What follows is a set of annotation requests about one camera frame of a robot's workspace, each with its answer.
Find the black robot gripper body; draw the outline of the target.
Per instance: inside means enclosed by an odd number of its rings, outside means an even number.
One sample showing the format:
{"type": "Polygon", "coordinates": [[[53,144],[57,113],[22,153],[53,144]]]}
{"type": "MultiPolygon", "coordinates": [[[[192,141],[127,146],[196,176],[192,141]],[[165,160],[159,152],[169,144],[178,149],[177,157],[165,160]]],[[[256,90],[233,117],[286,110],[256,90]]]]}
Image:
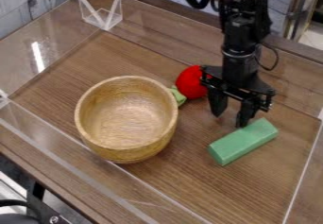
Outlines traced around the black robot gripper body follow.
{"type": "Polygon", "coordinates": [[[217,88],[241,102],[257,98],[260,111],[268,112],[277,92],[260,77],[260,50],[242,54],[222,50],[222,55],[222,66],[201,67],[201,83],[208,87],[208,94],[210,88],[217,88]]]}

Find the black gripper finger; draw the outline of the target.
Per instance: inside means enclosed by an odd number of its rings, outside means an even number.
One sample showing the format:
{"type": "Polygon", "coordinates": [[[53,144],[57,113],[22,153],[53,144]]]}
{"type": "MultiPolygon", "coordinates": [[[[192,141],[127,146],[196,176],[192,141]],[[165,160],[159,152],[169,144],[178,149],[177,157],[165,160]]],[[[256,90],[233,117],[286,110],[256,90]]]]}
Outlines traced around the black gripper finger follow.
{"type": "Polygon", "coordinates": [[[209,89],[209,101],[212,106],[212,112],[216,117],[221,117],[228,109],[229,97],[224,91],[217,88],[209,89]]]}
{"type": "Polygon", "coordinates": [[[256,117],[260,110],[260,100],[257,98],[246,99],[242,102],[242,107],[237,116],[237,127],[244,128],[248,126],[249,121],[256,117]]]}

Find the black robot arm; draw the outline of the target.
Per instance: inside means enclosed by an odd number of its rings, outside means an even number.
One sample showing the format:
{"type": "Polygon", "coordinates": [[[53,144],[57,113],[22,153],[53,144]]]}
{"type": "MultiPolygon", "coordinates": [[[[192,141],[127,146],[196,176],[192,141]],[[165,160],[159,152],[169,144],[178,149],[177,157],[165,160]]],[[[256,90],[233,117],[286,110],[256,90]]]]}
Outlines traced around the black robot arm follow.
{"type": "Polygon", "coordinates": [[[237,126],[244,128],[257,112],[269,111],[276,89],[260,71],[273,70],[261,63],[265,38],[270,34],[269,0],[186,0],[196,9],[212,7],[220,13],[224,44],[222,65],[201,67],[201,84],[208,88],[214,116],[221,116],[232,98],[242,102],[237,126]]]}

